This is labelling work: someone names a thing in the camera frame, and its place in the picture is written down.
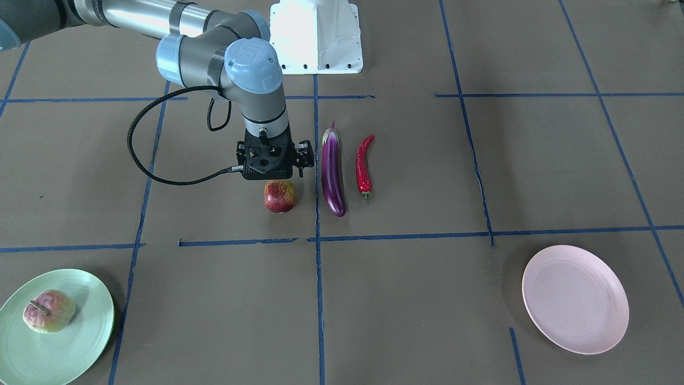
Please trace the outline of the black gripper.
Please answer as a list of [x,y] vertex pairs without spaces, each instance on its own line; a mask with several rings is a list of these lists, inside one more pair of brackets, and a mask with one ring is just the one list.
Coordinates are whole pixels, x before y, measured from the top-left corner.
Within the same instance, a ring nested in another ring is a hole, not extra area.
[[289,126],[272,138],[246,132],[244,140],[237,142],[236,157],[239,173],[246,180],[287,180],[295,168],[302,177],[306,168],[315,166],[312,144],[293,142]]

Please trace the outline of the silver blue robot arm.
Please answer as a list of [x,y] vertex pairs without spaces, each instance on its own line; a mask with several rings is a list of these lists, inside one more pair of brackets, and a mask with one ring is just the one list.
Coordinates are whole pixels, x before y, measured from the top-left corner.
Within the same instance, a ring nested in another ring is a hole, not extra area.
[[237,165],[218,175],[285,180],[314,166],[309,141],[293,142],[283,89],[283,69],[270,44],[266,19],[252,10],[229,14],[181,1],[2,1],[2,51],[79,25],[127,29],[158,40],[157,70],[181,90],[157,98],[132,121],[127,147],[136,166],[157,182],[135,153],[134,131],[157,105],[205,91],[236,103],[246,126],[237,143]]

